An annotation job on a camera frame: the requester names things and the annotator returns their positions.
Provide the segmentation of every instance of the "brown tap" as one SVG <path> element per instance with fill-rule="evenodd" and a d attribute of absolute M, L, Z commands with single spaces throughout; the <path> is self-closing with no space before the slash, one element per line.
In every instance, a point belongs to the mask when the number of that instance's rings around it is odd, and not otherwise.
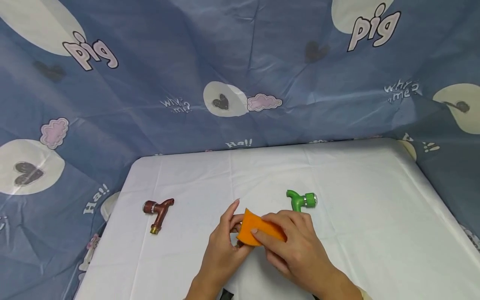
<path fill-rule="evenodd" d="M 158 214 L 156 216 L 155 222 L 150 227 L 151 234 L 157 234 L 160 229 L 162 229 L 163 219 L 167 214 L 168 207 L 172 206 L 175 203 L 173 198 L 165 200 L 162 204 L 158 204 L 155 201 L 147 201 L 144 204 L 144 213 L 146 214 Z"/>

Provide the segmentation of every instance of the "hand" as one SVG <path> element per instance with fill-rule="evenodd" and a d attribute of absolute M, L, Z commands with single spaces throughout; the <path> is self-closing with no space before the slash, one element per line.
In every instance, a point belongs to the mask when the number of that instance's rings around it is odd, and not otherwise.
<path fill-rule="evenodd" d="M 267 260 L 284 277 L 322 300 L 362 299 L 360 290 L 330 262 L 309 214 L 283 210 L 262 219 L 279 225 L 287 236 L 283 242 L 252 230 L 264 245 Z"/>
<path fill-rule="evenodd" d="M 213 300 L 222 287 L 237 271 L 253 247 L 237 244 L 233 246 L 230 233 L 240 230 L 243 214 L 233 213 L 240 201 L 235 200 L 220 217 L 220 223 L 210 234 L 202 266 L 188 292 L 186 300 Z"/>

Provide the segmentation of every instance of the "blue fabric backdrop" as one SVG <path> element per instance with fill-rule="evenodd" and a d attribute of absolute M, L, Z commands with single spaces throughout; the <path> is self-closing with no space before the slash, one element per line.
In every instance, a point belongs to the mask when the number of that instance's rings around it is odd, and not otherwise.
<path fill-rule="evenodd" d="M 72 299 L 139 157 L 390 137 L 480 234 L 477 0 L 0 1 L 0 299 Z"/>

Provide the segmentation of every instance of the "person's left hand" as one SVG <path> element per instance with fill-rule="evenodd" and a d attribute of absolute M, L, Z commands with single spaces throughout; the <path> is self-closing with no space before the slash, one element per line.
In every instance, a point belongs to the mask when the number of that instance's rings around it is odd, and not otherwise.
<path fill-rule="evenodd" d="M 233 213 L 239 206 L 235 200 L 220 217 L 220 223 L 210 234 L 202 266 L 187 295 L 188 299 L 214 299 L 238 267 L 243 263 L 253 247 L 238 243 L 233 246 L 230 233 L 240 230 L 243 214 Z"/>

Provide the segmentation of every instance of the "green faucet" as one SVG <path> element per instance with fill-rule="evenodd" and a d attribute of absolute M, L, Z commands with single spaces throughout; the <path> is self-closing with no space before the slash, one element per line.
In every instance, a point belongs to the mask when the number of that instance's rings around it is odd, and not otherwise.
<path fill-rule="evenodd" d="M 317 195 L 310 192 L 305 195 L 299 195 L 296 191 L 287 190 L 287 197 L 292 199 L 292 209 L 301 212 L 301 207 L 316 207 L 318 203 Z"/>

